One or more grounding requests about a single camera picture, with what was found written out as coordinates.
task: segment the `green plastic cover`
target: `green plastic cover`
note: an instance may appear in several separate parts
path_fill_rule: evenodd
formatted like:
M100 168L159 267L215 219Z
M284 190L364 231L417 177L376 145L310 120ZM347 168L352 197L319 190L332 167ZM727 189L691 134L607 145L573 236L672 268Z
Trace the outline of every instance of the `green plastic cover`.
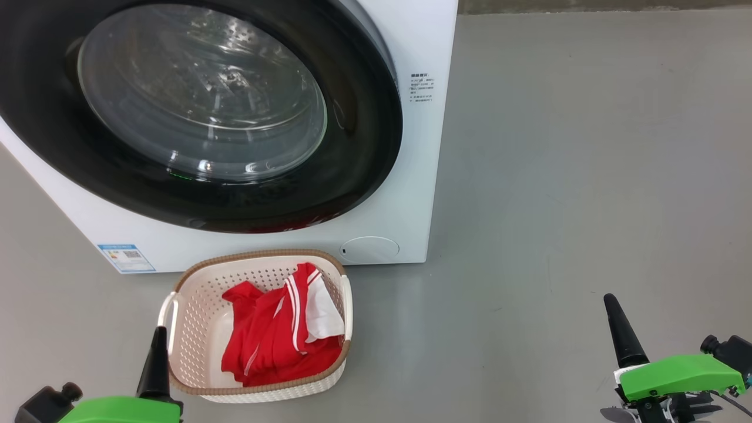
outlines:
M705 354L664 358L622 374L620 383L630 401L680 392L724 392L732 386L739 394L745 391L739 372Z
M135 397L81 401L60 423L179 423L177 404Z

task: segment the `white handle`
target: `white handle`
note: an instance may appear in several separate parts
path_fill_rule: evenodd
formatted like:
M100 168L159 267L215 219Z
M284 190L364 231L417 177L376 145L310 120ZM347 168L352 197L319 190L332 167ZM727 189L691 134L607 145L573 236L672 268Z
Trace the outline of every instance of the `white handle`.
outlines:
M165 298L165 302L162 303L162 308L159 309L159 317L156 319L156 325L157 326L164 326L167 327L165 324L167 321L167 311L170 309L170 306L172 306L172 318L170 319L170 340L167 344L167 354L172 355L172 344L175 342L175 324L177 322L177 308L178 308L178 297L179 295L177 292L171 292L167 298Z
M344 307L344 340L353 338L353 291L350 288L350 279L347 275L340 278L342 283L342 306Z

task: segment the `red and white garment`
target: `red and white garment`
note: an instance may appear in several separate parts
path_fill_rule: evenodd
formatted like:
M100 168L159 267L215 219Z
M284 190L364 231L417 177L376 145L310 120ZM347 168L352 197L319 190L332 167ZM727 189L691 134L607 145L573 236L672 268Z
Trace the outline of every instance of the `red and white garment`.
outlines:
M339 357L344 322L313 264L299 264L282 288L263 293L245 281L222 298L234 313L222 371L243 386L313 376Z

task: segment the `laundry basket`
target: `laundry basket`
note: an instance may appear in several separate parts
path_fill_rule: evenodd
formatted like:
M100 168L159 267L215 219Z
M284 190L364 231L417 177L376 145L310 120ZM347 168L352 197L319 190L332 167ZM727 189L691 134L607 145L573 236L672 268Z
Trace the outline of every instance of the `laundry basket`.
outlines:
M344 320L342 351L329 369L317 375L244 388L231 373L221 370L233 316L232 304L223 300L222 294L243 281L264 292L279 288L299 263L306 262L314 264L323 274L326 288ZM322 251L259 251L203 261L183 274L159 311L158 325L170 328L170 380L181 391L218 403L263 403L326 391L344 371L353 334L352 304L344 268Z

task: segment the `white washing machine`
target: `white washing machine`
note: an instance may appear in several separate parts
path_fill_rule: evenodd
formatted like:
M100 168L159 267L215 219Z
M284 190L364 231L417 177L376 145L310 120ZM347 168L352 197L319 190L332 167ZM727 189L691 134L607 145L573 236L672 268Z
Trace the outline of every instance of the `white washing machine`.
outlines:
M456 9L5 2L0 141L123 273L270 248L423 262Z

